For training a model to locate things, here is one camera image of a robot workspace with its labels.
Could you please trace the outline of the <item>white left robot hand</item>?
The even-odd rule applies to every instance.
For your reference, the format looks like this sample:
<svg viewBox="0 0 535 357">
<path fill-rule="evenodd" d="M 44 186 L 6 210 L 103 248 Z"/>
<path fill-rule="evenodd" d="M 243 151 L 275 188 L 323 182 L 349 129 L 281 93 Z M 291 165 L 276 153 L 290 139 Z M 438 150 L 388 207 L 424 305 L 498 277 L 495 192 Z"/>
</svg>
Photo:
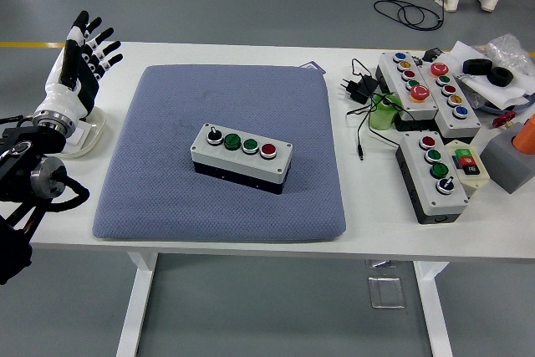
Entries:
<svg viewBox="0 0 535 357">
<path fill-rule="evenodd" d="M 86 11 L 80 12 L 74 20 L 64 48 L 47 78 L 45 99 L 33 113 L 34 125 L 56 125 L 65 131 L 72 130 L 93 110 L 99 81 L 123 58 L 118 52 L 119 41 L 101 46 L 114 29 L 107 28 L 92 35 L 101 23 L 101 18 L 90 20 Z"/>
</svg>

